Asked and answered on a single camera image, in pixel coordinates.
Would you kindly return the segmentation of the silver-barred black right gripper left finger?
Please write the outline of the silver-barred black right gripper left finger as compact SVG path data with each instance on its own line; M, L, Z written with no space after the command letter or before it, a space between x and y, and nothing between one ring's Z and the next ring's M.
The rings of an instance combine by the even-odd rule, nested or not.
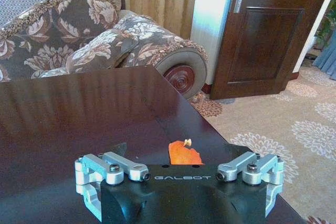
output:
M151 178L145 164L125 158L125 142L112 147L112 151L98 155L86 154L75 160L76 192L83 196L85 206L94 216L102 215L101 200L98 197L100 183L110 186L121 185L125 177L132 182L145 182Z

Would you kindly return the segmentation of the silver-barred black right gripper right finger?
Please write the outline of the silver-barred black right gripper right finger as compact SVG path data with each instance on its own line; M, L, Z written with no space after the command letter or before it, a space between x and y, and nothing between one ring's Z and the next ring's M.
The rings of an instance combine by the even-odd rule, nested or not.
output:
M276 203L277 195L283 190L283 172L285 169L282 158L275 154L261 157L254 152L245 152L228 163L219 164L216 179L220 182L233 182L239 173L242 180L250 186L267 184L265 216L268 216Z

